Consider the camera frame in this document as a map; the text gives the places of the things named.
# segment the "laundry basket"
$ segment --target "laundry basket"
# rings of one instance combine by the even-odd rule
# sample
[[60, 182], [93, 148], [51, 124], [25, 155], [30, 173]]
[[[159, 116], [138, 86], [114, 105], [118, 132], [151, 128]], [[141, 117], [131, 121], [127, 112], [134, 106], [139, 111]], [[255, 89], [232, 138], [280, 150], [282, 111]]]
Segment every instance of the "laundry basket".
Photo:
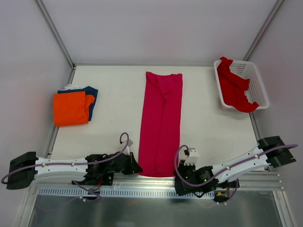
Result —
[[[221, 109], [222, 110], [236, 110], [233, 106], [227, 105], [222, 96], [220, 81], [218, 77], [217, 68], [221, 60], [214, 62], [214, 71], [216, 74], [217, 85], [219, 89], [219, 95], [221, 100]], [[256, 65], [249, 61], [233, 61], [230, 65], [230, 70], [232, 73], [242, 77], [244, 79], [250, 79], [250, 87], [245, 91], [245, 95], [250, 103], [257, 102], [259, 104], [259, 109], [266, 109], [269, 107], [268, 96], [266, 94], [261, 76], [258, 72]]]

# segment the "red cloth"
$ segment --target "red cloth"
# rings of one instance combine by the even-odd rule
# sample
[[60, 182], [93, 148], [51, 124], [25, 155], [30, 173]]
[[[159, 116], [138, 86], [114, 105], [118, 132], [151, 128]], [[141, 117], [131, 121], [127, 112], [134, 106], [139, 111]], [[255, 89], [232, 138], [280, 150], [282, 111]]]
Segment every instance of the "red cloth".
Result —
[[255, 111], [259, 105], [256, 102], [251, 104], [244, 92], [249, 89], [250, 79], [243, 79], [230, 71], [232, 60], [225, 57], [220, 59], [222, 62], [217, 70], [224, 102], [241, 112]]
[[159, 76], [146, 72], [139, 165], [143, 176], [174, 176], [180, 144], [182, 74]]

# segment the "navy blue cloth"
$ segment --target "navy blue cloth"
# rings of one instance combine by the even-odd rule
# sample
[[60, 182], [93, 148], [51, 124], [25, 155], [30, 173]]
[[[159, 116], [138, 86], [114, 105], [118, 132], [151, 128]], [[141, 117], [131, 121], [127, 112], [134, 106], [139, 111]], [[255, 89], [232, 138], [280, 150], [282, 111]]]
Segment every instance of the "navy blue cloth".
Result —
[[92, 104], [90, 104], [90, 106], [89, 106], [89, 121], [91, 121], [91, 118], [93, 116], [93, 109], [95, 107], [96, 100], [97, 100], [97, 94], [98, 94], [97, 89], [94, 89], [94, 88], [88, 86], [88, 87], [85, 87], [85, 88], [82, 88], [82, 89], [58, 91], [58, 94], [71, 93], [71, 92], [80, 92], [80, 91], [85, 91], [85, 95], [93, 95], [95, 97], [95, 101]]

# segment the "white wall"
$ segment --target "white wall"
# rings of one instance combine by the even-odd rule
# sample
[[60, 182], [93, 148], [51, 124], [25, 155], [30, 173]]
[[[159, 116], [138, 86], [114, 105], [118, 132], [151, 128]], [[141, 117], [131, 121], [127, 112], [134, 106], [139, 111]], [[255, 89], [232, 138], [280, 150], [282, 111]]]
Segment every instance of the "white wall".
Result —
[[75, 63], [243, 59], [276, 0], [44, 0]]
[[[27, 152], [42, 154], [52, 126], [52, 94], [69, 67], [33, 0], [0, 3], [0, 175]], [[0, 226], [12, 227], [25, 190], [0, 185]]]
[[298, 226], [303, 226], [303, 1], [287, 0], [250, 61], [257, 64], [271, 106], [256, 113], [261, 136], [280, 135], [296, 163], [279, 169]]

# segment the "orange cloth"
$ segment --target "orange cloth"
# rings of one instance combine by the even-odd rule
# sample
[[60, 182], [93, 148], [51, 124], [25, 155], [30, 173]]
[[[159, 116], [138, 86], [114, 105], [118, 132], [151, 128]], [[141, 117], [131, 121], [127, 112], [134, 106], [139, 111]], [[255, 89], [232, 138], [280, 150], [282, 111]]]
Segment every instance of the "orange cloth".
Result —
[[85, 91], [54, 94], [53, 114], [57, 127], [87, 124], [89, 122], [89, 106], [95, 100]]

